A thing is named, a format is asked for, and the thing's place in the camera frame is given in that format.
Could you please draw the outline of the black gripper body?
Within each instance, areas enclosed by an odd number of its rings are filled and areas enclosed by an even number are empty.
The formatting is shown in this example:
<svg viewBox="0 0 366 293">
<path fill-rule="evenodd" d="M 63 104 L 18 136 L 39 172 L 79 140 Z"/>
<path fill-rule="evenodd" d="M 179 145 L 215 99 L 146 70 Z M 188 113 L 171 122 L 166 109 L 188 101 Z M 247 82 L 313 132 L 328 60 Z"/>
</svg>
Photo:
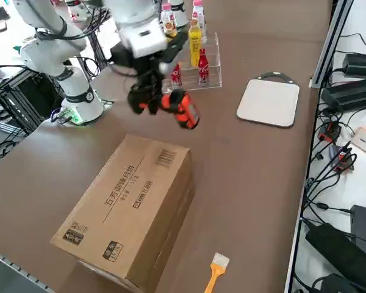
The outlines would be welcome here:
<svg viewBox="0 0 366 293">
<path fill-rule="evenodd" d="M 136 71 L 137 76 L 142 76 L 145 74 L 155 73 L 157 75 L 163 76 L 160 71 L 159 65 L 162 60 L 160 54 L 151 54 L 148 56 L 143 56 L 133 59 L 133 69 Z"/>
</svg>

